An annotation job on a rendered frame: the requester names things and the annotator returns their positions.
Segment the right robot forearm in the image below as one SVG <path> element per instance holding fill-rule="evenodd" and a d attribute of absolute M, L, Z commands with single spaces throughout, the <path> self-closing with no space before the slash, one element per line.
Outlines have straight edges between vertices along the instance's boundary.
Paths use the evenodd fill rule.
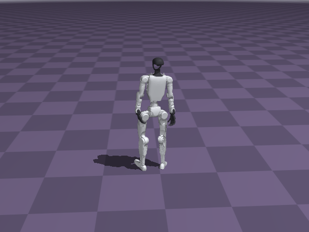
<path fill-rule="evenodd" d="M 173 95 L 173 94 L 172 94 Z M 169 98 L 168 102 L 169 102 L 169 112 L 172 113 L 172 110 L 174 109 L 174 98 Z"/>

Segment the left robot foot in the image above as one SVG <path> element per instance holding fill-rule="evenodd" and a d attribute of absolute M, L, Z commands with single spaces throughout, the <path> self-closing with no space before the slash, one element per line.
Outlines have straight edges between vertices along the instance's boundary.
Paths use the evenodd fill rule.
<path fill-rule="evenodd" d="M 146 170 L 147 170 L 146 165 L 143 164 L 143 166 L 141 166 L 141 165 L 140 165 L 141 162 L 140 162 L 138 159 L 134 160 L 134 163 L 135 163 L 138 167 L 140 167 L 142 171 L 146 171 Z"/>

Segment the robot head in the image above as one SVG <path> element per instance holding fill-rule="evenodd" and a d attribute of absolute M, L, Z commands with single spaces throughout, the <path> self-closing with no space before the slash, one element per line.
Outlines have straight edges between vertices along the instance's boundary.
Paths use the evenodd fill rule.
<path fill-rule="evenodd" d="M 154 64 L 160 66 L 158 69 L 154 68 Z M 161 66 L 164 65 L 164 61 L 162 58 L 154 58 L 153 59 L 153 69 L 155 70 L 153 76 L 162 77 L 163 75 L 160 73 Z"/>

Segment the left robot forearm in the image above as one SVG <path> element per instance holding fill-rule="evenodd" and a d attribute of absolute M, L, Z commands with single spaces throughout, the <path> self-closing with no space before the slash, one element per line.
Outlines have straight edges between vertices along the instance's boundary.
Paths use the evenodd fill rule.
<path fill-rule="evenodd" d="M 142 102 L 142 99 L 140 98 L 140 93 L 137 92 L 137 93 L 136 93 L 135 113 L 137 113 L 137 110 L 138 110 L 138 109 L 140 110 L 141 102 Z"/>

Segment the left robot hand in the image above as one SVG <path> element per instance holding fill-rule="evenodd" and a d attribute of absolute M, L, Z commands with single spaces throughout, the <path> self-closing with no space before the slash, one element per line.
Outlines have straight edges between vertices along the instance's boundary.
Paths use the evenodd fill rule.
<path fill-rule="evenodd" d="M 145 124 L 146 122 L 143 122 L 143 120 L 142 120 L 140 114 L 141 114 L 141 112 L 140 112 L 140 110 L 138 109 L 136 115 L 138 116 L 139 121 L 140 121 L 141 123 Z"/>

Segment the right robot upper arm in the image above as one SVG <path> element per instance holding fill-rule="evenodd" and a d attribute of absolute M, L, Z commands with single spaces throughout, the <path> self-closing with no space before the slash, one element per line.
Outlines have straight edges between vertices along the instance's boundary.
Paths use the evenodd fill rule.
<path fill-rule="evenodd" d="M 173 79 L 170 76 L 166 76 L 167 78 L 167 90 L 168 92 L 166 93 L 167 98 L 172 98 L 172 90 L 173 90 Z"/>

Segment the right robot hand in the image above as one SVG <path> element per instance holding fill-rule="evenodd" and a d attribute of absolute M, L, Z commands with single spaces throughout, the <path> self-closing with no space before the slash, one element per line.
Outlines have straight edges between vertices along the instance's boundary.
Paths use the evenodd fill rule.
<path fill-rule="evenodd" d="M 175 115 L 174 115 L 174 114 L 175 114 L 175 110 L 173 109 L 173 110 L 172 110 L 172 113 L 170 113 L 170 114 L 171 114 L 171 115 L 170 115 L 169 121 L 170 121 L 170 120 L 171 120 L 171 121 L 170 121 L 170 124 L 169 124 L 169 125 L 170 125 L 170 126 L 173 126 L 173 125 L 175 124 Z M 169 121 L 168 121 L 168 122 L 169 122 Z"/>

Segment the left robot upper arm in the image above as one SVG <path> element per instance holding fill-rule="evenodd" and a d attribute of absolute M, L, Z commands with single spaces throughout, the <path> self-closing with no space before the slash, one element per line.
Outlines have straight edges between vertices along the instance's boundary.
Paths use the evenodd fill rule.
<path fill-rule="evenodd" d="M 140 78 L 140 86 L 139 86 L 140 98 L 144 96 L 144 90 L 145 90 L 145 86 L 148 80 L 149 80 L 149 75 L 143 75 Z"/>

